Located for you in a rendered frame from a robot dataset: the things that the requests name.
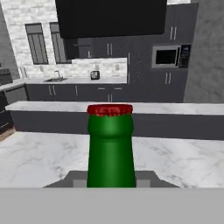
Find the dark grey kitchen cabinet run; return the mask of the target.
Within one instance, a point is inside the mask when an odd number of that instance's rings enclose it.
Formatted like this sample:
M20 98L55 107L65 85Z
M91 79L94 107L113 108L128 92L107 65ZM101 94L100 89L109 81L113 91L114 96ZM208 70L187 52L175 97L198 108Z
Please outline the dark grey kitchen cabinet run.
M152 68L153 46L192 45L198 5L171 5L166 10L164 33L114 38L110 53L127 58L124 83L28 84L31 101L56 102L182 102L188 68Z

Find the black range hood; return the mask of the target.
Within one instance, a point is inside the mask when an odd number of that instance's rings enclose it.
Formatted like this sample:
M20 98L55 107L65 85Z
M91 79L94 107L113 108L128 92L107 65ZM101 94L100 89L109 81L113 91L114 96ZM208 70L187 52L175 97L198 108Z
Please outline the black range hood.
M54 0L63 39L165 32L167 0Z

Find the silver built-in microwave oven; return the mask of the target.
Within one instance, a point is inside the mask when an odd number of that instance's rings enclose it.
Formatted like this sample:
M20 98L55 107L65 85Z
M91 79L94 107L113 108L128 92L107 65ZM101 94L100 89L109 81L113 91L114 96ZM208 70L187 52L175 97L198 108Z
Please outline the silver built-in microwave oven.
M188 68L191 45L154 45L152 68Z

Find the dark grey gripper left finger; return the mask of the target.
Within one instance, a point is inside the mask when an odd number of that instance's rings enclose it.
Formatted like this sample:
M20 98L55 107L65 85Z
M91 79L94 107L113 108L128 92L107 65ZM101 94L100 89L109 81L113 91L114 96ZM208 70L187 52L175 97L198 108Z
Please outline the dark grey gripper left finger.
M87 187L87 171L70 171L63 179L47 185L53 188L86 188Z

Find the green beer bottle red cap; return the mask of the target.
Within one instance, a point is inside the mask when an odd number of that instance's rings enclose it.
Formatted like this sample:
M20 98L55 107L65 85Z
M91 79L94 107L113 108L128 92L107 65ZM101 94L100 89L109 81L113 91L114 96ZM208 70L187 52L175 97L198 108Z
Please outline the green beer bottle red cap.
M136 186L132 111L130 104L87 107L90 135L87 187Z

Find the steel sink with tap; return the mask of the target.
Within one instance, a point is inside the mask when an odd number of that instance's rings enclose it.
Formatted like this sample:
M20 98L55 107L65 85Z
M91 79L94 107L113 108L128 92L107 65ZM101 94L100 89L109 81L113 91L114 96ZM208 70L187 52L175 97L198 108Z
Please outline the steel sink with tap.
M62 81L65 81L65 80L66 80L66 78L63 77L63 76L60 74L60 71L59 71L59 70L55 70L55 73L58 74L57 77L53 77L53 78L47 79L47 80L45 80L45 82L62 82Z

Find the dark framed window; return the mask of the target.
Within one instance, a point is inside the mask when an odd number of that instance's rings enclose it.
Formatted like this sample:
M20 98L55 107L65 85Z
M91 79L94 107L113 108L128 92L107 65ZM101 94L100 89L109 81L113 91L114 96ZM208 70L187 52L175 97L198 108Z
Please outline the dark framed window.
M50 32L52 36L52 45L54 51L55 62L57 64L71 64L72 61L67 59L64 42L60 37L60 29L57 22L51 22L50 24Z
M46 43L41 23L25 24L25 30L34 65L47 65Z

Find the dark grey dining counter island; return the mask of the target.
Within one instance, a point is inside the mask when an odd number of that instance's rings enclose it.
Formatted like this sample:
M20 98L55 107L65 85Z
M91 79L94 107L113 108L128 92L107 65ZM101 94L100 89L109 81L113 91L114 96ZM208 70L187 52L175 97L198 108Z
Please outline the dark grey dining counter island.
M15 129L60 134L88 133L88 103L17 101L8 105ZM133 104L135 137L224 141L224 103Z

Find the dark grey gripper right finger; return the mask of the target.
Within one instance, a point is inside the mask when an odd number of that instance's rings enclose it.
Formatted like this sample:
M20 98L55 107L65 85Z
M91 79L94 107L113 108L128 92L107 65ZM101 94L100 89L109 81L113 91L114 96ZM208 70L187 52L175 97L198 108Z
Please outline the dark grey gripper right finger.
M176 185L166 182L158 177L154 171L135 171L136 186L137 187L150 187L150 188L170 188Z

